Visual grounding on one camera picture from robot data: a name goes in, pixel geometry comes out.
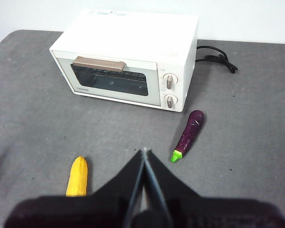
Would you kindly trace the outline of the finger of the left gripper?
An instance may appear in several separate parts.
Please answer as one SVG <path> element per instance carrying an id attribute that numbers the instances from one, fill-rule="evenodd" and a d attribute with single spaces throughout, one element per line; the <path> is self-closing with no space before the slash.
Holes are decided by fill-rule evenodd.
<path id="1" fill-rule="evenodd" d="M 149 202 L 174 228 L 285 228 L 275 205 L 255 199 L 208 198 L 197 194 L 146 151 Z"/>
<path id="2" fill-rule="evenodd" d="M 43 196 L 16 205 L 6 228 L 123 228 L 136 211 L 143 179 L 139 150 L 120 172 L 92 195 Z"/>

